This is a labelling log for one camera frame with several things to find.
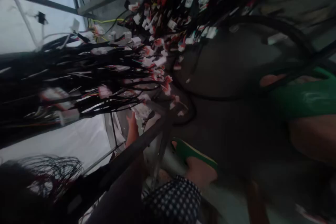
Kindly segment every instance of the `foot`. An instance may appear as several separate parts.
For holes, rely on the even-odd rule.
[[[176,149],[177,142],[172,141],[172,144]],[[184,177],[192,181],[198,188],[203,189],[217,179],[216,170],[202,160],[191,156],[187,158],[186,162],[189,169]]]
[[[260,80],[260,86],[268,86],[286,75],[266,75]],[[319,81],[311,76],[301,76],[296,85]],[[303,117],[288,122],[290,140],[301,153],[318,161],[336,167],[336,115]]]

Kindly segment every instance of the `white wall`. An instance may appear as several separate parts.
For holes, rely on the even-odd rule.
[[[80,22],[80,30],[85,30],[84,19],[67,12],[19,0],[38,41],[41,40],[41,24],[32,17],[38,11],[46,14],[49,22],[45,26],[45,35],[70,32],[73,19]],[[50,0],[74,7],[73,0]],[[35,45],[28,29],[16,7],[14,0],[0,0],[0,54],[20,51],[32,51]],[[56,39],[48,38],[46,42]],[[32,155],[52,154],[58,156],[76,156],[87,168],[111,149],[105,130],[104,115],[83,119],[67,127],[47,132],[0,150],[0,163],[11,159],[20,159]],[[99,166],[108,163],[106,158]]]
[[[45,35],[52,33],[70,32],[69,27],[72,25],[73,19],[76,18],[80,22],[80,30],[85,30],[84,19],[81,16],[56,10],[47,6],[31,3],[25,0],[19,0],[28,21],[34,31],[37,41],[41,41],[42,32],[41,24],[33,17],[39,11],[46,15],[49,24],[45,25]],[[50,0],[59,4],[63,4],[74,8],[73,0]],[[32,51],[35,45],[26,28],[26,25],[16,7],[14,0],[0,0],[0,54]],[[53,36],[46,39],[45,43],[54,40],[60,36]]]

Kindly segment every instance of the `person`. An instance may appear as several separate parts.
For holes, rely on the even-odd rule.
[[[262,87],[271,85],[285,74],[266,75],[259,84]],[[300,76],[299,83],[315,82],[320,79],[311,76]],[[302,154],[336,167],[336,114],[302,117],[288,122],[290,141]]]
[[[267,75],[260,86],[267,86],[285,75]],[[302,82],[318,81],[301,76]],[[129,124],[126,147],[139,137],[133,113],[127,118]],[[336,115],[320,115],[298,118],[288,122],[290,140],[305,155],[336,166]],[[209,157],[175,139],[172,145],[176,152],[181,148],[188,170],[176,176],[141,200],[142,183],[145,179],[144,158],[140,155],[116,180],[93,211],[88,223],[196,223],[201,204],[201,190],[217,178],[216,163]],[[248,212],[251,223],[268,224],[265,205],[258,185],[244,182]]]
[[[139,137],[134,112],[127,121],[126,148]],[[217,178],[216,163],[181,140],[175,139],[172,145],[176,150],[182,146],[194,153],[185,159],[188,170],[183,176],[176,176],[141,200],[146,172],[140,155],[112,184],[87,223],[196,223],[201,190]]]

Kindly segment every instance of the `hand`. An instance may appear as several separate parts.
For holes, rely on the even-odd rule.
[[[136,122],[137,120],[135,119],[135,112],[134,111],[132,112],[131,118],[129,118],[128,116],[126,116],[126,119],[128,121],[129,127],[137,126],[137,122]]]

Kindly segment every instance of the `wire connector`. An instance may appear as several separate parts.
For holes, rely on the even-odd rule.
[[[139,13],[136,14],[136,15],[133,17],[133,20],[134,20],[134,22],[135,22],[137,25],[140,24],[140,19],[141,19],[141,16],[140,16]]]
[[[192,6],[192,4],[193,4],[193,1],[194,0],[186,0],[186,3],[184,4],[184,7],[190,8]]]
[[[55,113],[58,115],[60,124],[63,127],[68,123],[79,120],[79,111],[76,108],[67,111],[56,111]]]
[[[131,38],[131,39],[132,39],[134,45],[138,46],[138,45],[141,44],[141,38],[134,37],[134,38]]]
[[[42,25],[45,25],[46,23],[48,23],[45,16],[46,15],[42,12],[38,12],[38,14],[36,15],[37,21]]]

